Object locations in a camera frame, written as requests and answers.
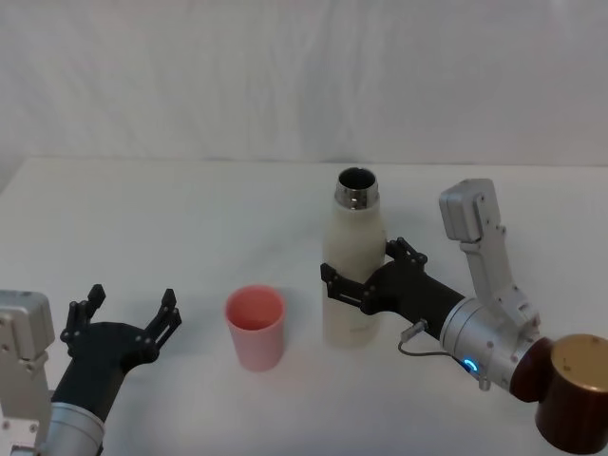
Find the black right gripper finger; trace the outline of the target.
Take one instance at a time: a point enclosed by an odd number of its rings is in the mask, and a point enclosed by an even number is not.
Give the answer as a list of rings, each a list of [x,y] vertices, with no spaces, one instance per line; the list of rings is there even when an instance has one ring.
[[[357,308],[363,314],[374,314],[371,283],[360,283],[340,275],[328,263],[320,265],[321,280],[327,288],[327,297]]]
[[[386,243],[386,255],[395,261],[402,261],[413,266],[425,266],[427,256],[416,251],[403,237],[389,240]]]

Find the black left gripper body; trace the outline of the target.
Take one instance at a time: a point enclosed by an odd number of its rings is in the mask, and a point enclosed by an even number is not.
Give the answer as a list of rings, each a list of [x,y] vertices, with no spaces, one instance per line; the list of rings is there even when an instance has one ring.
[[[105,421],[128,373],[155,362],[160,348],[144,330],[124,323],[67,324],[61,332],[71,361],[51,401]]]

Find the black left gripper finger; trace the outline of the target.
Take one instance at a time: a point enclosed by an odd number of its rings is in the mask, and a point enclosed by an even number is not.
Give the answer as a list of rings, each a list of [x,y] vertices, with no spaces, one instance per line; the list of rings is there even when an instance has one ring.
[[[167,288],[158,312],[136,338],[140,355],[158,356],[162,346],[180,324],[181,314],[177,307],[175,292]]]
[[[90,323],[91,318],[105,301],[105,290],[102,284],[95,284],[87,298],[82,301],[71,301],[68,304],[66,326],[60,334],[60,340],[69,344]]]

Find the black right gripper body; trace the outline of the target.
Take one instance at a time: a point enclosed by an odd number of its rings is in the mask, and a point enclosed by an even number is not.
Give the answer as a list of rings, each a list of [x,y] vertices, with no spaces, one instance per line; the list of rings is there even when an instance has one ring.
[[[426,332],[439,339],[447,316],[464,299],[423,267],[391,261],[366,281],[360,310],[367,315],[395,313],[410,323],[425,320]]]

